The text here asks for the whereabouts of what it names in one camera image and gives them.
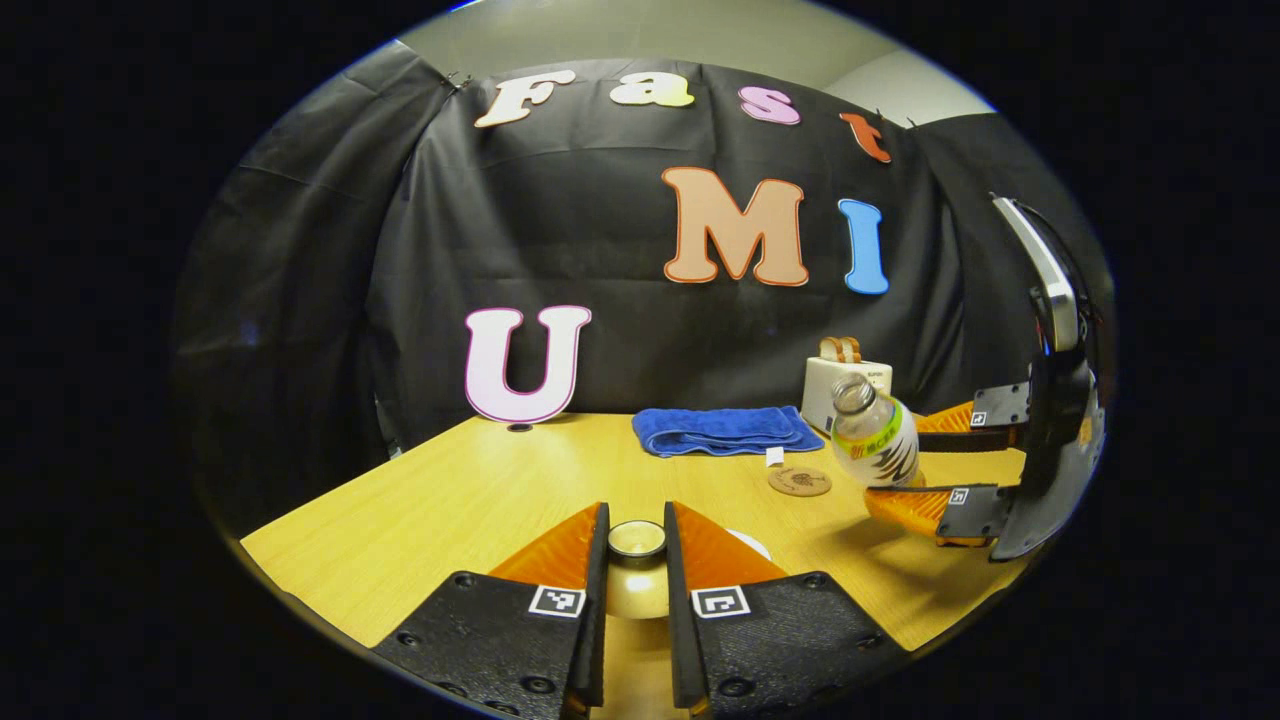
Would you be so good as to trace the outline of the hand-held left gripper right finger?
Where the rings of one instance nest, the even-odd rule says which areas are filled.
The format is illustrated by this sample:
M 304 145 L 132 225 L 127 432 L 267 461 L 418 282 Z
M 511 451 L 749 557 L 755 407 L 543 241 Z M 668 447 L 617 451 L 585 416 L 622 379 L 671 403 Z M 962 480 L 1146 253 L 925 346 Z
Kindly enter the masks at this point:
M 791 574 L 680 502 L 664 507 L 675 705 L 796 717 L 906 662 L 831 574 Z

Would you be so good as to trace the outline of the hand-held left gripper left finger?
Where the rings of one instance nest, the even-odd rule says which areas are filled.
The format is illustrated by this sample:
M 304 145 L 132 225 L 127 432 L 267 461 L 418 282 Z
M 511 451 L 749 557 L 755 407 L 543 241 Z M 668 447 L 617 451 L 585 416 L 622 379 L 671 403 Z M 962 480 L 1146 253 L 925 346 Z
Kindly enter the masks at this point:
M 448 575 L 375 653 L 434 689 L 517 719 L 586 719 L 603 703 L 607 503 L 490 571 Z

